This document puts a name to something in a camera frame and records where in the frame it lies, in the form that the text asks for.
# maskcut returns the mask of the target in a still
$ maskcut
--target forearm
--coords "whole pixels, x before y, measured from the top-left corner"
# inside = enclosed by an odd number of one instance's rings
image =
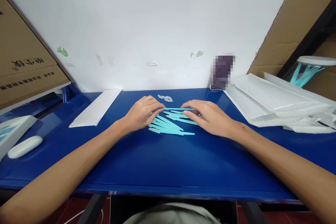
[[[38,223],[53,213],[127,132],[120,121],[34,179],[0,208],[0,223]]]
[[[246,127],[234,139],[325,223],[336,220],[336,176]]]

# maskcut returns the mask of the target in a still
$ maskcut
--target white device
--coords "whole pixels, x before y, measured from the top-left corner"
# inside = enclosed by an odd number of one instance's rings
[[[39,146],[42,143],[42,140],[43,139],[40,136],[32,136],[10,149],[8,157],[12,159],[19,158]]]
[[[0,124],[0,160],[36,121],[35,117],[26,115]]]

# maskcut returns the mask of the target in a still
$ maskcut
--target white lid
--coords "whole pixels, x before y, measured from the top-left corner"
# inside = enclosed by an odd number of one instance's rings
[[[321,57],[321,56],[301,56],[297,59],[297,61],[309,65],[320,65],[320,66],[336,65],[336,58]]]

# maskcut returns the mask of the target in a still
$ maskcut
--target plastic container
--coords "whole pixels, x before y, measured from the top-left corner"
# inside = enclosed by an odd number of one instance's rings
[[[336,65],[336,58],[301,56],[283,77],[284,80],[302,88],[316,74]]]

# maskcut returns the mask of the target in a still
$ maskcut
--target white cable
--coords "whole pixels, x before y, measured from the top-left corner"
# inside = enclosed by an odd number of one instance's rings
[[[65,222],[64,224],[69,223],[70,221],[72,221],[74,218],[76,218],[78,215],[80,215],[81,213],[83,213],[84,210],[82,212],[79,212],[78,214],[76,214],[74,217],[72,217],[70,220],[68,220],[67,222]]]
[[[104,220],[104,212],[103,212],[103,209],[101,209],[101,212],[102,212],[102,213],[101,213],[101,214],[102,214],[102,217],[101,217],[102,220],[101,220],[101,223],[100,223],[100,224],[103,224],[103,220]]]
[[[75,219],[78,215],[82,214],[84,212],[84,210],[82,212],[79,212],[78,214],[76,214],[74,217],[72,217],[70,220],[68,220],[67,222],[65,222],[64,224],[68,224],[70,221],[72,221],[73,219]],[[101,224],[103,224],[103,220],[104,220],[104,211],[103,209],[101,209]]]

